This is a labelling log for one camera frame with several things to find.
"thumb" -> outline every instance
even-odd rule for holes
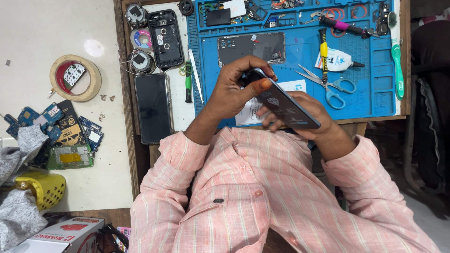
[[[272,87],[272,82],[268,78],[262,78],[260,80],[254,81],[243,88],[238,94],[242,101],[249,101],[254,96],[258,96],[264,91]]]

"shirt sleeve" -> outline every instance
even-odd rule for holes
[[[322,160],[329,182],[344,192],[349,212],[392,230],[414,252],[439,251],[414,222],[413,212],[380,164],[372,141],[356,136],[355,142],[357,146],[350,154],[328,162]]]
[[[183,132],[160,142],[161,156],[148,170],[131,207],[130,252],[170,252],[188,202],[186,189],[203,166],[209,145],[189,140]]]

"black phone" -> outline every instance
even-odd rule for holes
[[[269,108],[288,127],[293,129],[317,129],[320,123],[297,103],[274,80],[266,76],[260,68],[244,72],[240,84],[244,87],[262,78],[272,81],[272,87],[256,96],[259,102]]]
[[[135,77],[142,144],[159,143],[173,133],[170,87],[165,73]]]
[[[148,16],[156,66],[169,68],[184,62],[176,14],[171,9],[152,12]]]

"blue silicone repair mat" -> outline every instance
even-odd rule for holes
[[[272,64],[278,82],[295,81],[305,79],[294,72],[304,72],[298,64],[306,67],[317,76],[322,76],[322,71],[314,68],[320,50],[319,32],[323,26],[319,21],[309,24],[300,24],[311,20],[310,15],[326,8],[341,8],[345,17],[343,22],[367,29],[376,27],[378,8],[381,1],[352,1],[352,0],[306,0],[304,5],[291,9],[271,10],[271,0],[254,0],[258,6],[268,13],[261,21],[248,20],[243,23],[207,27],[206,15],[203,13],[204,5],[216,5],[217,1],[196,1],[195,15],[188,20],[189,47],[193,50],[199,81],[202,85],[202,94],[205,103],[211,96],[214,85],[221,68],[218,65],[217,39],[222,36],[248,35],[269,32],[284,32],[286,41],[286,61],[282,64]],[[390,11],[394,10],[393,1],[385,1],[389,4]],[[286,14],[282,18],[293,18],[292,26],[264,28],[264,24],[270,17]],[[319,84],[306,80],[307,93],[320,101],[334,120],[361,117],[391,116],[396,112],[394,63],[391,58],[391,36],[387,34],[376,38],[371,36],[362,39],[361,36],[346,33],[340,38],[332,36],[330,28],[327,29],[328,47],[341,50],[352,56],[353,61],[364,63],[364,68],[350,67],[344,72],[328,72],[328,80],[332,82],[341,77],[350,78],[356,84],[357,91],[353,94],[345,94],[333,89],[346,101],[346,106],[341,110],[331,108],[325,101],[325,89]],[[194,100],[196,115],[202,110],[198,90],[194,81]],[[225,125],[235,126],[234,118],[225,119],[219,128]]]

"diamond logo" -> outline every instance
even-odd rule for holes
[[[275,99],[275,98],[269,98],[269,99],[267,99],[267,102],[269,102],[269,103],[271,103],[271,104],[274,104],[274,105],[276,105],[276,106],[279,106],[278,99]]]

